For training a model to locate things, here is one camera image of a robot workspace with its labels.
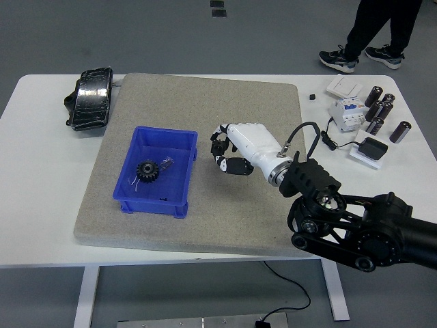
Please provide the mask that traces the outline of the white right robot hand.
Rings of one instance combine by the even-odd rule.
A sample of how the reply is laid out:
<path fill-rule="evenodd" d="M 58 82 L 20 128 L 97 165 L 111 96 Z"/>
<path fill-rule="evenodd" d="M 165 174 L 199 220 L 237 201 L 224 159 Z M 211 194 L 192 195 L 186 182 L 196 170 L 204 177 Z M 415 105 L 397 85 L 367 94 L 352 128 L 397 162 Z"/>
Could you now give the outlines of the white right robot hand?
<path fill-rule="evenodd" d="M 282 146 L 260 123 L 222 124 L 210 140 L 211 153 L 225 173 L 246 176 L 258 167 L 264 178 L 275 185 L 292 161 L 289 156 L 278 155 Z"/>

